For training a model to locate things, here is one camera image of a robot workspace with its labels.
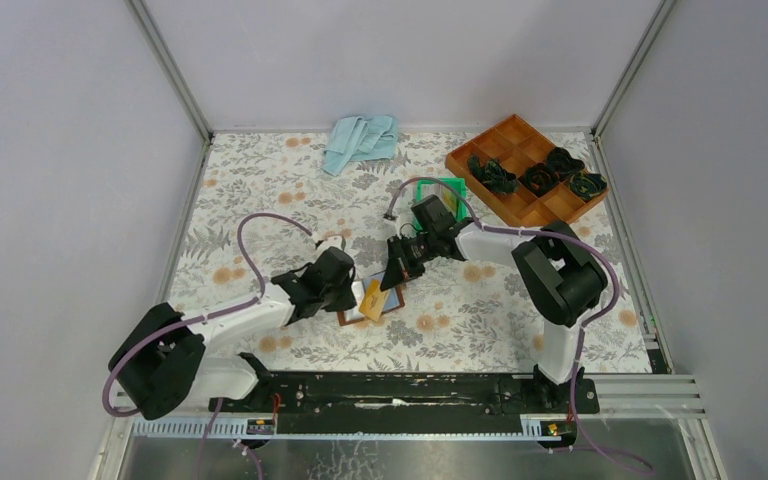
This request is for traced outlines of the brown leather card holder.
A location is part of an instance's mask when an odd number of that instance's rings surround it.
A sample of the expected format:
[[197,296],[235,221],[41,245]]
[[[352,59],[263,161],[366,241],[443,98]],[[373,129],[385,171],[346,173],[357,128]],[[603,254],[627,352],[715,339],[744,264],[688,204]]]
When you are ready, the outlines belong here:
[[340,326],[358,324],[366,320],[379,321],[386,313],[405,306],[401,286],[387,291],[381,289],[384,275],[385,272],[381,271],[352,283],[350,292],[356,300],[356,306],[337,313]]

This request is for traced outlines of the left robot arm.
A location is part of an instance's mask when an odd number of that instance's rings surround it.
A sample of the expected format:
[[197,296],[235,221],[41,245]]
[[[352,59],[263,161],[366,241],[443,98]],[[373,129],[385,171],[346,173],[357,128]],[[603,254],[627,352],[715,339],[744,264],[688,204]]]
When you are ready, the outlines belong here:
[[169,303],[152,307],[108,363],[105,410],[125,411],[110,402],[118,383],[133,402],[133,414],[156,420],[186,401],[234,399],[256,411],[269,401],[270,385],[255,367],[230,348],[242,338],[279,329],[321,311],[356,305],[353,259],[341,248],[320,248],[317,259],[273,277],[260,296],[185,318]]

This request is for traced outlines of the orange gold credit card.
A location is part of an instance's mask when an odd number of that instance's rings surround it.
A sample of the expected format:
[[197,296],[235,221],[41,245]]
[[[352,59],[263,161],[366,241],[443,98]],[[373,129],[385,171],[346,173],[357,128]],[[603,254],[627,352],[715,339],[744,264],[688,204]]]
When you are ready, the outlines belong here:
[[364,284],[364,296],[358,311],[365,320],[380,325],[383,323],[382,317],[389,297],[390,291],[381,288],[381,281],[378,278],[369,278]]

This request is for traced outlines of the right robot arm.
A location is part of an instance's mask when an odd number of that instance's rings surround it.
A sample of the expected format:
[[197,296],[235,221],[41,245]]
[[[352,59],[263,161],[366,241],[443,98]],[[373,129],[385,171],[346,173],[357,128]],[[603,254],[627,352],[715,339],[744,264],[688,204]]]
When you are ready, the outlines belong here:
[[613,307],[600,304],[603,291],[618,285],[610,262],[563,221],[535,230],[483,225],[469,217],[458,220],[435,195],[411,211],[420,230],[388,239],[381,290],[420,277],[426,263],[436,258],[516,268],[544,319],[544,350],[537,362],[542,378],[535,382],[533,396],[543,410],[561,410],[573,398],[570,381],[581,366],[583,328]]

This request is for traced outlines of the silver credit card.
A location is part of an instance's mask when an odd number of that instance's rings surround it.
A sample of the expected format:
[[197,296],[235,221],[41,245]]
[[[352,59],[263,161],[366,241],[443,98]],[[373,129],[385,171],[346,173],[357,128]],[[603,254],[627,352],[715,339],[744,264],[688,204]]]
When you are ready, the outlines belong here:
[[423,201],[429,196],[440,196],[440,188],[436,184],[423,184],[419,194],[419,200]]

